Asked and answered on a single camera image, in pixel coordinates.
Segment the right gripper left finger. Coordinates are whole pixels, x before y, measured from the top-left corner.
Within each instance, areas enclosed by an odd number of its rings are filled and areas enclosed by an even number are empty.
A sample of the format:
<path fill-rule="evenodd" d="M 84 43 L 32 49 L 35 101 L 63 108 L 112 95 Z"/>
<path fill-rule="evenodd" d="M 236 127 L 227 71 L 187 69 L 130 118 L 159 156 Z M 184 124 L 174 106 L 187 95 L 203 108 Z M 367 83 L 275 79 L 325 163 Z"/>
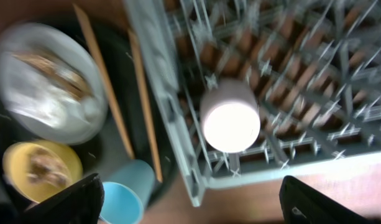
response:
<path fill-rule="evenodd" d="M 25 224 L 97 224 L 104 202 L 100 176 L 91 174 L 21 215 Z"/>

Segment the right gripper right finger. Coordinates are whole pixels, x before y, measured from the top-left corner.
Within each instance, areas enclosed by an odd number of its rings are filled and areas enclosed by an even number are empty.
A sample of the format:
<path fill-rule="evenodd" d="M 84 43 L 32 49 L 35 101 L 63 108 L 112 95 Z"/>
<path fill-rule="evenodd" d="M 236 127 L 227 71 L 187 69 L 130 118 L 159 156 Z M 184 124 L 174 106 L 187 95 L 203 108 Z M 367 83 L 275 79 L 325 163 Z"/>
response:
<path fill-rule="evenodd" d="M 286 224 L 372 223 L 290 175 L 283 179 L 279 198 Z"/>

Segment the blue cup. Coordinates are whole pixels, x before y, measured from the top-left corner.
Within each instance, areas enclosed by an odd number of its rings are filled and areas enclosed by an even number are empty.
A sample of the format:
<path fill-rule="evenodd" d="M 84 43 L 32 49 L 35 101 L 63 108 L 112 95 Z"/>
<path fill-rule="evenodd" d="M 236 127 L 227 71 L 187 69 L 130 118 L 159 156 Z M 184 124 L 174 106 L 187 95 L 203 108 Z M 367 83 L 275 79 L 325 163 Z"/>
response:
<path fill-rule="evenodd" d="M 100 218 L 106 223 L 135 224 L 144 216 L 155 185 L 154 170 L 142 160 L 131 160 L 103 182 Z"/>

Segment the food scraps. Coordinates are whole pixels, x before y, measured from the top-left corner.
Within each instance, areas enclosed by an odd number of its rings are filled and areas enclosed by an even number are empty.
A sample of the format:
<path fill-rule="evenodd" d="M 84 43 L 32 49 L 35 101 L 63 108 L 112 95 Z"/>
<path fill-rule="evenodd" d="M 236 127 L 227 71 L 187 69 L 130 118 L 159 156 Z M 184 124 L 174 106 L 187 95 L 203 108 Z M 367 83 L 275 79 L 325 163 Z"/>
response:
<path fill-rule="evenodd" d="M 54 187 L 68 186 L 71 178 L 66 165 L 52 153 L 40 147 L 28 155 L 26 176 L 33 184 L 47 183 Z"/>

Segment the yellow bowl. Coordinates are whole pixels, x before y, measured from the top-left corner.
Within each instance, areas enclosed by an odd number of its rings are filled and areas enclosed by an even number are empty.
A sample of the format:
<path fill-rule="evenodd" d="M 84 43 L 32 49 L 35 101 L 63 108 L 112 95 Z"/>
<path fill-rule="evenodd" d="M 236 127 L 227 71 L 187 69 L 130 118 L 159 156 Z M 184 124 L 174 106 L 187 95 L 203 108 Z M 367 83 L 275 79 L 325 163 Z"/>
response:
<path fill-rule="evenodd" d="M 36 148 L 42 148 L 58 157 L 67 167 L 71 178 L 68 186 L 54 187 L 47 183 L 33 184 L 29 182 L 26 173 L 29 165 L 28 155 Z M 40 203 L 65 190 L 79 181 L 83 175 L 83 166 L 76 152 L 64 144 L 38 140 L 19 142 L 8 147 L 3 156 L 3 170 L 8 181 L 27 199 Z"/>

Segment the white tissue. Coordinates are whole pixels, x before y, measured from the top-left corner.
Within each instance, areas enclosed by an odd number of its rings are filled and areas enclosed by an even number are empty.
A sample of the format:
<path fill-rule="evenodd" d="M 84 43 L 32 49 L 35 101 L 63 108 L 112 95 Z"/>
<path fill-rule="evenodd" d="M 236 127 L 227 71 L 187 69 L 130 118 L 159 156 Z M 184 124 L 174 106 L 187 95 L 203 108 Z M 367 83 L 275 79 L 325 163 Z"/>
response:
<path fill-rule="evenodd" d="M 27 77 L 11 81 L 4 91 L 10 111 L 53 128 L 62 128 L 70 118 L 90 123 L 100 114 L 98 101 L 85 97 L 76 101 L 46 78 Z"/>

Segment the pink cup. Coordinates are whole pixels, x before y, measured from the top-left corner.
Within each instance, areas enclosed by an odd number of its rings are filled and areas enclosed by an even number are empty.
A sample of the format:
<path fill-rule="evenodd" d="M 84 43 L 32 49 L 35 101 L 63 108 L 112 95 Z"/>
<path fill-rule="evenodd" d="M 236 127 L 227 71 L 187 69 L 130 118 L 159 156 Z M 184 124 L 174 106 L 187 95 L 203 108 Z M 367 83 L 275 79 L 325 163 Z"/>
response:
<path fill-rule="evenodd" d="M 260 134 L 261 121 L 250 86 L 222 79 L 201 99 L 200 124 L 206 142 L 221 152 L 232 154 L 251 147 Z"/>

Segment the grey plate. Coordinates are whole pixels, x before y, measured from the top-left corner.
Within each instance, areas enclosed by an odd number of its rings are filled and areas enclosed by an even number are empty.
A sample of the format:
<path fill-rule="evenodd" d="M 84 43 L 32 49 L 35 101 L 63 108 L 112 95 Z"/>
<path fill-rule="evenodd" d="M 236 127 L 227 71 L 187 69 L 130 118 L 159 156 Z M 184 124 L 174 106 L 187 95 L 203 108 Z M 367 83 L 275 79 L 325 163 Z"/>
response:
<path fill-rule="evenodd" d="M 91 55 L 64 32 L 35 22 L 0 35 L 0 100 L 28 131 L 64 144 L 93 138 L 108 112 Z"/>

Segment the gold snack wrapper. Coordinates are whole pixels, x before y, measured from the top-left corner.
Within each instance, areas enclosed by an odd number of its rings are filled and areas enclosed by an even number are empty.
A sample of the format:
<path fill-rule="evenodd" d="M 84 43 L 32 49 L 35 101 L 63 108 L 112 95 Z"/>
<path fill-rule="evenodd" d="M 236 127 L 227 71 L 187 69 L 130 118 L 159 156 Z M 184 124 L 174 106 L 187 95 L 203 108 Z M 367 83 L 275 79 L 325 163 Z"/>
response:
<path fill-rule="evenodd" d="M 14 52 L 13 57 L 39 70 L 76 101 L 93 96 L 93 91 L 83 74 L 51 51 Z"/>

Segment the wooden chopstick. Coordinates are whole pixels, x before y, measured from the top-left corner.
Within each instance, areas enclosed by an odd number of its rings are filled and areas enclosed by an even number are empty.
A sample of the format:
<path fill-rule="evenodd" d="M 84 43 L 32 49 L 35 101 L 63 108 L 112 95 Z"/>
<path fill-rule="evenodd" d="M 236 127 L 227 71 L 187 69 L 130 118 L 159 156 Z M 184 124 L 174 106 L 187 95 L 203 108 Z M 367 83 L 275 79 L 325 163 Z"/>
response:
<path fill-rule="evenodd" d="M 152 160 L 154 163 L 154 170 L 157 180 L 163 182 L 162 168 L 160 164 L 159 152 L 157 139 L 154 129 L 154 121 L 152 117 L 152 111 L 150 107 L 149 93 L 147 90 L 147 82 L 144 72 L 144 65 L 142 61 L 142 54 L 140 50 L 140 45 L 133 30 L 128 30 L 129 40 L 132 49 L 132 58 L 134 61 L 135 75 L 137 79 L 137 86 L 139 90 L 140 101 L 142 105 L 142 111 L 144 115 L 144 122 L 147 131 L 147 136 L 149 140 L 150 151 L 152 155 Z"/>
<path fill-rule="evenodd" d="M 90 50 L 91 56 L 93 57 L 94 61 L 97 64 L 100 77 L 103 81 L 103 87 L 108 99 L 109 107 L 112 113 L 112 116 L 114 118 L 116 127 L 119 131 L 119 135 L 121 137 L 122 143 L 124 145 L 124 148 L 127 152 L 127 155 L 130 159 L 135 159 L 135 153 L 131 144 L 131 140 L 129 138 L 129 135 L 127 133 L 126 125 L 124 122 L 124 119 L 122 117 L 122 113 L 119 107 L 119 104 L 117 102 L 117 98 L 114 92 L 114 89 L 112 87 L 108 71 L 106 69 L 103 56 L 101 54 L 98 41 L 96 39 L 96 36 L 94 34 L 92 25 L 90 23 L 90 19 L 88 15 L 85 13 L 84 10 L 82 10 L 77 4 L 73 3 L 73 8 L 75 11 L 75 14 L 78 18 L 78 21 L 81 26 L 81 30 L 83 32 L 83 35 L 86 39 L 87 46 Z"/>

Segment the grey dishwasher rack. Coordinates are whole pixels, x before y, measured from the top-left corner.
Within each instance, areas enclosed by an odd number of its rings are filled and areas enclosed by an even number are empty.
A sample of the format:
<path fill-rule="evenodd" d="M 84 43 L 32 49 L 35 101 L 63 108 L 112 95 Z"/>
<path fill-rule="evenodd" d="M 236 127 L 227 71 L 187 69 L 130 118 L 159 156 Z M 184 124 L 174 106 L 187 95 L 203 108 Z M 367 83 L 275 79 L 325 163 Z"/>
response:
<path fill-rule="evenodd" d="M 381 163 L 381 0 L 125 1 L 192 204 L 229 189 Z M 201 98 L 246 82 L 260 133 L 221 152 Z"/>

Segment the round black tray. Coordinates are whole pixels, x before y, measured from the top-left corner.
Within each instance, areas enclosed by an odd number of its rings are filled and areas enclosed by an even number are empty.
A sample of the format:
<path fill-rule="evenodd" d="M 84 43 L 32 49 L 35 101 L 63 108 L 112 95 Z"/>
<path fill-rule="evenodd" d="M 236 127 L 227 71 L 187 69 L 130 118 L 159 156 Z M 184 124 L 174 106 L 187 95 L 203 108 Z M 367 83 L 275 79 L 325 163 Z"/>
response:
<path fill-rule="evenodd" d="M 152 164 L 135 69 L 130 58 L 129 39 L 118 26 L 97 20 L 93 20 L 91 23 L 129 132 L 135 156 L 137 159 Z M 163 174 L 163 181 L 156 183 L 149 200 L 148 207 L 152 208 L 170 190 L 176 179 L 178 168 L 158 106 L 152 96 L 150 105 L 154 126 L 157 129 L 156 138 Z M 10 145 L 36 139 L 36 135 L 14 121 L 0 101 L 0 202 L 7 203 L 15 212 L 24 211 L 30 205 L 30 200 L 16 191 L 5 179 L 2 157 Z M 97 172 L 102 179 L 110 177 L 128 160 L 111 114 L 107 115 L 101 131 L 95 137 L 82 144 L 74 145 L 72 148 L 80 158 L 84 175 Z"/>

